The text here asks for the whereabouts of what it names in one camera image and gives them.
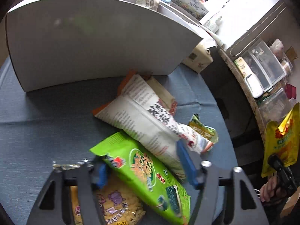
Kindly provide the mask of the person's right hand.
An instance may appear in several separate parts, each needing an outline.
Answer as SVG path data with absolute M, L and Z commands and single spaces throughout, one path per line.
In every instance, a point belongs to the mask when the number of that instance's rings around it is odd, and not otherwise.
M 260 188 L 260 201 L 269 202 L 271 198 L 283 198 L 286 192 L 279 187 L 280 179 L 277 175 L 270 177 L 270 179 Z

